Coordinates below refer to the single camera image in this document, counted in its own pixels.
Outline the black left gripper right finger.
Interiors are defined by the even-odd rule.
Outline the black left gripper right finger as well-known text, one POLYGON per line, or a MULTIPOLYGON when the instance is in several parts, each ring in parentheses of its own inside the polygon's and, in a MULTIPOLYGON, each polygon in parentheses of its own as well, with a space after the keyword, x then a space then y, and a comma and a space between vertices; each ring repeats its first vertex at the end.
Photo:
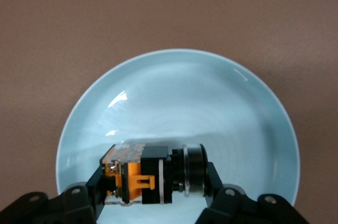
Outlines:
POLYGON ((262 194, 254 201, 241 187, 223 184, 211 162, 206 168, 205 178, 207 207, 196 223, 308 223, 277 194, 262 194))

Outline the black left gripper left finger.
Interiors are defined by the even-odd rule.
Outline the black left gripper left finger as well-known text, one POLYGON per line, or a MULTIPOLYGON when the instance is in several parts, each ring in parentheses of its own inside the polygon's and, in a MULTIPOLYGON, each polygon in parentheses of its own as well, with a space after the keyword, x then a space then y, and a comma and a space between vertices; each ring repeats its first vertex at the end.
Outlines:
POLYGON ((44 192, 30 192, 1 210, 1 223, 96 223, 104 207, 102 168, 87 182, 69 185, 50 199, 44 192))

